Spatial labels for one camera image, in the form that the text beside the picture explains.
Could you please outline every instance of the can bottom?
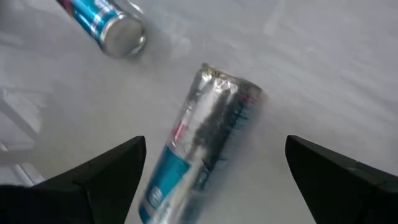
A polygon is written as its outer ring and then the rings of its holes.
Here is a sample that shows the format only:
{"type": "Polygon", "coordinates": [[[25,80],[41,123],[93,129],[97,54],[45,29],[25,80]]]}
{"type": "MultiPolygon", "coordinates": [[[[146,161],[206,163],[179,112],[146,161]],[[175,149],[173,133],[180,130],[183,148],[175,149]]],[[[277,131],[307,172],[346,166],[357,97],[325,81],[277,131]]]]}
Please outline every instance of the can bottom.
{"type": "Polygon", "coordinates": [[[137,53],[145,41],[143,23],[125,13],[108,21],[99,37],[103,52],[116,58],[137,53]]]}

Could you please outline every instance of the energy drink can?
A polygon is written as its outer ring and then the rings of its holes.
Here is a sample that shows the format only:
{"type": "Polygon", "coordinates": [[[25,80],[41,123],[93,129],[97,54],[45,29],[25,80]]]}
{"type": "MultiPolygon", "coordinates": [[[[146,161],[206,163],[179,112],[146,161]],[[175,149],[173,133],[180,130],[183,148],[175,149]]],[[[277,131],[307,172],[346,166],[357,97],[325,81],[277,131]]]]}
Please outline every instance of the energy drink can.
{"type": "Polygon", "coordinates": [[[102,51],[119,58],[137,53],[146,40],[143,22],[108,0],[57,0],[97,41],[102,51]]]}
{"type": "Polygon", "coordinates": [[[262,90],[207,64],[197,72],[139,206],[143,223],[194,223],[216,167],[258,111],[262,90]]]}

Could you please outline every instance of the aluminum can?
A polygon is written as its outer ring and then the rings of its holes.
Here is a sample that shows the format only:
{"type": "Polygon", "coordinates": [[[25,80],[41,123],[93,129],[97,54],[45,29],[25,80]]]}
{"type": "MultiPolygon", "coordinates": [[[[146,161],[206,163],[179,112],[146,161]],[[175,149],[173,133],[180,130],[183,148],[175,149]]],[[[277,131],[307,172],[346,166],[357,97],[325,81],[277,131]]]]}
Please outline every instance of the aluminum can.
{"type": "Polygon", "coordinates": [[[57,2],[97,41],[106,55],[126,57],[137,53],[144,46],[144,23],[108,0],[57,2]]]}
{"type": "Polygon", "coordinates": [[[139,206],[143,223],[194,223],[209,177],[258,111],[257,85],[203,64],[139,206]]]}

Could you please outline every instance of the can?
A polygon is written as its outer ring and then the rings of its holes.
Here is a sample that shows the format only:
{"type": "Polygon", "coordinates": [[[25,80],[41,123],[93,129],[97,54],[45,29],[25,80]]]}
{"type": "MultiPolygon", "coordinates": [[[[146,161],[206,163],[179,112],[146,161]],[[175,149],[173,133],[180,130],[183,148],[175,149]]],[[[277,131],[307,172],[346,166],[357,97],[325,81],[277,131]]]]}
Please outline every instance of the can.
{"type": "Polygon", "coordinates": [[[262,101],[257,85],[204,63],[139,206],[143,223],[194,223],[213,171],[228,160],[262,101]]]}
{"type": "Polygon", "coordinates": [[[108,0],[57,0],[110,57],[135,54],[146,41],[144,23],[108,0]]]}

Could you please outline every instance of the can label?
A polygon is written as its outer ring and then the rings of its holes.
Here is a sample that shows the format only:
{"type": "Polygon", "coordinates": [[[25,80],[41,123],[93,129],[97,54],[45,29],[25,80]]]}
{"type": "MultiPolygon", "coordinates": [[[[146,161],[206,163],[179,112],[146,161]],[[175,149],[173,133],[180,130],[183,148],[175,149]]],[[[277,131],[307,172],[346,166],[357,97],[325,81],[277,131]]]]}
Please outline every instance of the can label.
{"type": "Polygon", "coordinates": [[[233,150],[235,144],[237,144],[236,141],[238,141],[239,138],[237,133],[245,130],[245,127],[252,115],[251,112],[253,106],[255,106],[255,103],[252,102],[250,97],[242,96],[234,111],[234,119],[232,119],[230,124],[231,134],[227,145],[220,155],[217,155],[210,160],[211,164],[208,164],[207,166],[204,164],[201,168],[201,171],[187,196],[188,202],[180,219],[180,224],[193,224],[198,220],[205,204],[205,190],[208,185],[211,185],[212,179],[215,178],[212,174],[218,170],[222,170],[226,166],[228,156],[232,153],[230,150],[233,150]]]}
{"type": "Polygon", "coordinates": [[[173,188],[181,181],[190,168],[190,164],[179,158],[168,146],[165,146],[160,161],[155,168],[139,213],[142,221],[147,222],[173,188]]]}
{"type": "Polygon", "coordinates": [[[57,1],[98,43],[106,23],[120,14],[107,0],[57,1]]]}

